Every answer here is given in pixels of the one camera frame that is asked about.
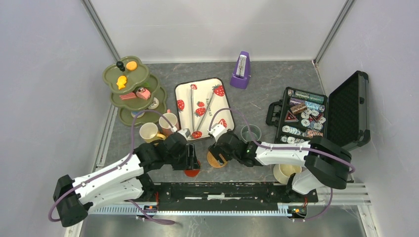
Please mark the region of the pink cake slice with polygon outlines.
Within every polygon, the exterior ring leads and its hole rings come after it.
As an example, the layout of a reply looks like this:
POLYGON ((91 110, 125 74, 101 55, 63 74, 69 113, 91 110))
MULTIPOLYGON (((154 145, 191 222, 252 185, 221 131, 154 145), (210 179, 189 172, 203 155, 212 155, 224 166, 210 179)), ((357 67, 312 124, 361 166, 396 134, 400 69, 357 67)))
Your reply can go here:
POLYGON ((130 92, 128 94, 120 95, 119 96, 121 100, 130 100, 137 98, 136 94, 134 92, 130 92))

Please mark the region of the pink ceramic mug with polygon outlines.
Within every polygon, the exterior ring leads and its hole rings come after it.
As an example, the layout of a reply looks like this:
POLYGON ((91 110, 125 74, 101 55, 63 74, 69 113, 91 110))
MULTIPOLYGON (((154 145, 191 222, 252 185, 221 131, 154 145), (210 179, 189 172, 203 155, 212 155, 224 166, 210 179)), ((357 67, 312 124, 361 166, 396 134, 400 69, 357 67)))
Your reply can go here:
POLYGON ((175 114, 167 111, 159 118, 159 126, 163 135, 168 137, 179 130, 178 118, 175 114))

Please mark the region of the strawberry print serving tray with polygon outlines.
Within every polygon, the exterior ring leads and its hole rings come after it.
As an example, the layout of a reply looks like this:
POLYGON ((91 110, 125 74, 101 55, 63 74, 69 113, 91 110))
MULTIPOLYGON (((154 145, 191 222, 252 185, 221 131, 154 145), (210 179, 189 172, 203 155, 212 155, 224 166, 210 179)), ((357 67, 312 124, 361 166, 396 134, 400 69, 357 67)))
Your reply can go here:
POLYGON ((208 128, 217 123, 235 129, 232 112, 224 84, 219 78, 184 82, 175 86, 177 113, 181 128, 188 128, 188 141, 209 138, 208 128))

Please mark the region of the red round coaster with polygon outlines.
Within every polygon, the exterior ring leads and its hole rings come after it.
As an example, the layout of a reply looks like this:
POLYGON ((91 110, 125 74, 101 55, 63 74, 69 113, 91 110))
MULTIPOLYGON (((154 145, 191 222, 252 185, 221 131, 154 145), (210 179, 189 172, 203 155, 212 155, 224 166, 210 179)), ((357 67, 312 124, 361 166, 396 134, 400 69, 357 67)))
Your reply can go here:
POLYGON ((191 164, 190 168, 185 169, 183 172, 188 177, 196 177, 201 171, 201 163, 198 160, 191 164))

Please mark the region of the yellow ceramic mug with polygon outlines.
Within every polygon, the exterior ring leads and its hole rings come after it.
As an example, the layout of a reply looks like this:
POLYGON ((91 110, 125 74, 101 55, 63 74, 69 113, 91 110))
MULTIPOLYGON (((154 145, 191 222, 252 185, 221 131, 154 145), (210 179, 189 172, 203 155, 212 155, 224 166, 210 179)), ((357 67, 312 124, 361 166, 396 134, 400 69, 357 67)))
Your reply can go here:
POLYGON ((157 125, 152 122, 143 124, 139 130, 139 135, 146 143, 166 139, 166 136, 160 133, 157 125))

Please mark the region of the grey ceramic mug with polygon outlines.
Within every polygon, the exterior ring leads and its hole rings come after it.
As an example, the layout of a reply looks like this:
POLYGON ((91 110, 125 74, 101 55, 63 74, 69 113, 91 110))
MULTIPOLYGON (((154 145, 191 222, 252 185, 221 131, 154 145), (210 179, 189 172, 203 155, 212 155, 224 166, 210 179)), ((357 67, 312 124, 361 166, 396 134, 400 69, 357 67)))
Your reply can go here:
POLYGON ((250 124, 243 126, 240 135, 243 141, 250 142, 252 139, 258 141, 261 139, 261 130, 258 126, 250 124))

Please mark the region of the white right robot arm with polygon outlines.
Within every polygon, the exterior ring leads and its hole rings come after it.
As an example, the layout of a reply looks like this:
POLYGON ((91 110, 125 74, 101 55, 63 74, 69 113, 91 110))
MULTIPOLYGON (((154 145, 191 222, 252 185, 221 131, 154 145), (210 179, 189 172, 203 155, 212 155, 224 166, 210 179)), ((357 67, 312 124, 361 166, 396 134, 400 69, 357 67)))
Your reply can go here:
POLYGON ((229 129, 210 129, 208 134, 215 139, 209 152, 215 159, 247 166, 289 164, 306 170, 289 178, 285 188, 286 197, 299 201, 310 191, 326 186, 344 190, 348 176, 355 171, 351 154, 342 147, 321 136, 296 144, 271 144, 259 141, 244 142, 229 129))

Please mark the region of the cream ceramic mug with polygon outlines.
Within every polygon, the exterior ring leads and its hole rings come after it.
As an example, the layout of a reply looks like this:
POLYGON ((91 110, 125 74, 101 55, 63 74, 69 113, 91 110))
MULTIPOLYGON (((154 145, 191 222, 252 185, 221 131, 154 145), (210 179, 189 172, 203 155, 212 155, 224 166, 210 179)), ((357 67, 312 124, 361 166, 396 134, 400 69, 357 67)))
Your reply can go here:
POLYGON ((292 174, 298 174, 302 172, 302 167, 291 164, 276 164, 273 167, 273 175, 275 179, 280 183, 286 185, 292 174))

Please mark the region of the woven round coaster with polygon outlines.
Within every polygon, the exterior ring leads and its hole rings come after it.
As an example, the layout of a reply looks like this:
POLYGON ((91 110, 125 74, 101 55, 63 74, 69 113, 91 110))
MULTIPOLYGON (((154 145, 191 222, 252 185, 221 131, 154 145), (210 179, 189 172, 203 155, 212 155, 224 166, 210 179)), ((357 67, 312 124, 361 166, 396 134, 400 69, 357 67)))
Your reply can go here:
POLYGON ((214 168, 222 168, 227 165, 228 161, 226 161, 223 157, 221 157, 221 161, 217 160, 211 152, 207 153, 207 161, 209 165, 214 168))

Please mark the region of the blue frosted donut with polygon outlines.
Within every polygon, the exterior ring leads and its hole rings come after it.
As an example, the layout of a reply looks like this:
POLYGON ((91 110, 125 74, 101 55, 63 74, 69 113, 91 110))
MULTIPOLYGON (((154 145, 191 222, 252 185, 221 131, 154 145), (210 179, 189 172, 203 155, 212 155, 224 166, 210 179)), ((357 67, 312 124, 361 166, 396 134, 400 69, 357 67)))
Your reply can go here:
POLYGON ((145 113, 143 111, 132 111, 130 114, 133 118, 141 118, 145 113))

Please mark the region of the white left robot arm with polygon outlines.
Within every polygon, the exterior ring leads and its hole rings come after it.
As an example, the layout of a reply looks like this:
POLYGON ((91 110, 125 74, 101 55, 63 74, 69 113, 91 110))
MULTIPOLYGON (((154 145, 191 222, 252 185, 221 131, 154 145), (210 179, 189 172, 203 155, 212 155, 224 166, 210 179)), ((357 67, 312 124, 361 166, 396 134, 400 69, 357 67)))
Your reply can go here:
POLYGON ((52 207, 59 217, 54 219, 49 213, 49 220, 70 227, 104 206, 138 198, 150 201, 156 188, 148 172, 164 165, 181 171, 200 169, 195 146, 187 142, 183 131, 164 140, 143 143, 126 157, 94 173, 78 178, 60 177, 52 207))

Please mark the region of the green white cake slice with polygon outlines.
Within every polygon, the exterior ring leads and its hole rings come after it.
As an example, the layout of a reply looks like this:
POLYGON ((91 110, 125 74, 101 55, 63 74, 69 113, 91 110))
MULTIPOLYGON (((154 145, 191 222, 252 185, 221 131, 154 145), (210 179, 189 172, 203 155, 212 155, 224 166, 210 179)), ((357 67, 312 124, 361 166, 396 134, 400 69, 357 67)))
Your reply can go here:
POLYGON ((139 87, 143 87, 143 88, 149 89, 151 86, 150 86, 149 83, 146 82, 146 83, 141 84, 139 87))

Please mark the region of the round orange biscuit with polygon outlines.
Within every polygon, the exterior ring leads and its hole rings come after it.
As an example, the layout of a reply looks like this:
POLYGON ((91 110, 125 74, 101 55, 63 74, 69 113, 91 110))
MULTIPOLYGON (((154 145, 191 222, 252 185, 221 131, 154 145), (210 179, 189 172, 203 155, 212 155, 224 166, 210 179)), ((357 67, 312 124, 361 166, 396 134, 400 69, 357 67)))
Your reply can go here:
POLYGON ((137 69, 138 64, 135 61, 129 61, 126 63, 126 69, 129 71, 134 71, 137 69))

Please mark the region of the white chocolate drizzle donut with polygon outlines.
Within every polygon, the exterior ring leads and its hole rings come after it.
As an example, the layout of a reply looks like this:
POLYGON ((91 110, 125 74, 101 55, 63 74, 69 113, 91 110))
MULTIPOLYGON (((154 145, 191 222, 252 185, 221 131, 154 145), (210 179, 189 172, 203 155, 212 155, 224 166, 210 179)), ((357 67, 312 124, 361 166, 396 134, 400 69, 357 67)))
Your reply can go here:
POLYGON ((153 102, 148 107, 149 110, 155 110, 160 105, 160 101, 157 97, 153 98, 153 102))

